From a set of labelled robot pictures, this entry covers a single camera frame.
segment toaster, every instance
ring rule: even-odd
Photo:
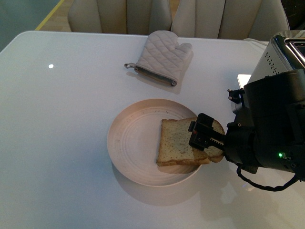
[[[295,69],[305,69],[305,31],[283,31],[271,38],[248,83]]]

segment oven mitt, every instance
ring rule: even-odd
[[[179,45],[177,38],[177,35],[170,31],[151,33],[138,62],[126,63],[125,68],[134,68],[137,73],[176,86],[182,79],[192,54],[192,45]]]

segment chair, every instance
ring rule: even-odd
[[[169,0],[74,0],[68,14],[71,31],[148,35],[170,30]]]
[[[281,0],[180,0],[171,28],[179,37],[260,41],[285,30]]]

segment white plate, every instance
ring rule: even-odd
[[[124,109],[113,121],[107,137],[109,156],[130,180],[147,186],[169,186],[193,175],[199,166],[156,164],[161,120],[196,117],[187,107],[165,99],[148,99]]]

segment toast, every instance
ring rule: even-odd
[[[158,166],[203,165],[222,160],[224,152],[214,146],[204,151],[189,146],[192,133],[188,132],[188,128],[191,121],[196,121],[196,118],[162,120]],[[215,131],[224,134],[219,122],[214,120],[212,126]]]

